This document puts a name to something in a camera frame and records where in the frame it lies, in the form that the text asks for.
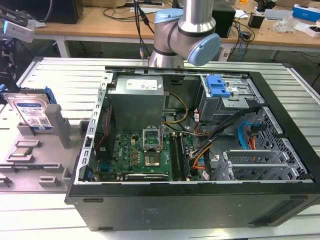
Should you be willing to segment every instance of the open computer tower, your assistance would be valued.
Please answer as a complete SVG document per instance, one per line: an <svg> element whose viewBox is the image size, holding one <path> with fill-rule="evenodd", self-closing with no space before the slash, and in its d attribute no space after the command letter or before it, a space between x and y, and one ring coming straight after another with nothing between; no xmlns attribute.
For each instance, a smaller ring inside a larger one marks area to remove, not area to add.
<svg viewBox="0 0 320 240"><path fill-rule="evenodd" d="M278 226L319 170L260 73L106 67L67 196L92 231Z"/></svg>

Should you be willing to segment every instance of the motherboard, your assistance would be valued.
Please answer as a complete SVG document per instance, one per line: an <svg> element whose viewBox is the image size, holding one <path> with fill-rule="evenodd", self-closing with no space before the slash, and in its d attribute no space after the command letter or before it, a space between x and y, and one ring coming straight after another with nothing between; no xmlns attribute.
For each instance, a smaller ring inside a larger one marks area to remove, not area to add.
<svg viewBox="0 0 320 240"><path fill-rule="evenodd" d="M191 176L190 152L195 150L191 135L117 134L112 159L102 158L95 171L99 181L185 181ZM160 149L144 148L144 141Z"/></svg>

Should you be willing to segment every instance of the floor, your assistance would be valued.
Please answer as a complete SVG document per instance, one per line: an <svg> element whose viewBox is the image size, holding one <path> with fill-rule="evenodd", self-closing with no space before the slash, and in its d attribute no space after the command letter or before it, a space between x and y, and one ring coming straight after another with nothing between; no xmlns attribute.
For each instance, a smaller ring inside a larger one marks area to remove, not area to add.
<svg viewBox="0 0 320 240"><path fill-rule="evenodd" d="M59 52L54 41L37 40L33 43L24 43L24 46L18 48L19 59L21 61L20 71L22 74L35 56L42 57L59 57ZM118 58L118 59L139 59L139 45L132 43L109 43L109 42L79 42L69 41L68 46L70 54L75 58ZM152 52L153 46L147 45L149 52ZM243 58L243 62L258 62L258 63L289 63L294 69L311 84L320 74L320 55L317 53L307 52L306 54L318 57L309 57L305 59L299 52L281 51L275 61L270 60L272 51L250 49ZM217 61L219 53L213 59ZM231 56L230 62L236 62L237 57ZM320 77L314 84L314 89L320 92Z"/></svg>

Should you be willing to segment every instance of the green motherboard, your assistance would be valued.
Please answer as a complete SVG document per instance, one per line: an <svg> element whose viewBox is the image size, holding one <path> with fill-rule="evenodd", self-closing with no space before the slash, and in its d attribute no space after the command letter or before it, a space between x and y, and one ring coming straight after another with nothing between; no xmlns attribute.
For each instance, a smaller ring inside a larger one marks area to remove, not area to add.
<svg viewBox="0 0 320 240"><path fill-rule="evenodd" d="M188 175L187 172L190 171L188 159L195 146L190 135L180 138L183 142L184 155L181 153L183 150L179 152L178 147L173 147L175 141L179 142L175 140L177 137L169 134L162 135L160 139L154 135L146 136L145 141L148 144L159 143L161 146L159 152L144 151L143 134L117 134L112 160L101 159L96 174L100 181L121 181L128 174L166 175L168 181L183 180L180 179L180 173Z"/></svg>

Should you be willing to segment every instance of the metal table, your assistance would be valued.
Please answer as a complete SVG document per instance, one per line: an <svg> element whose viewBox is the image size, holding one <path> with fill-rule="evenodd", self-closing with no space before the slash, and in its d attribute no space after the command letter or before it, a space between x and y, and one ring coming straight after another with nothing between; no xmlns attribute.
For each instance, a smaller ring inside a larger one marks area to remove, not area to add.
<svg viewBox="0 0 320 240"><path fill-rule="evenodd" d="M146 66L146 61L101 58L44 58L30 64L18 84L54 92L62 115L70 124L90 119L105 66ZM204 66L216 70L260 72L311 146L320 156L320 96L291 67L281 63L211 62ZM0 106L0 159L16 135L17 115L6 105ZM23 236L57 238L87 236L96 239L289 239L320 238L320 206L313 206L279 227L220 228L168 231L90 232L73 206L64 205L63 194L0 194L0 235L17 239Z"/></svg>

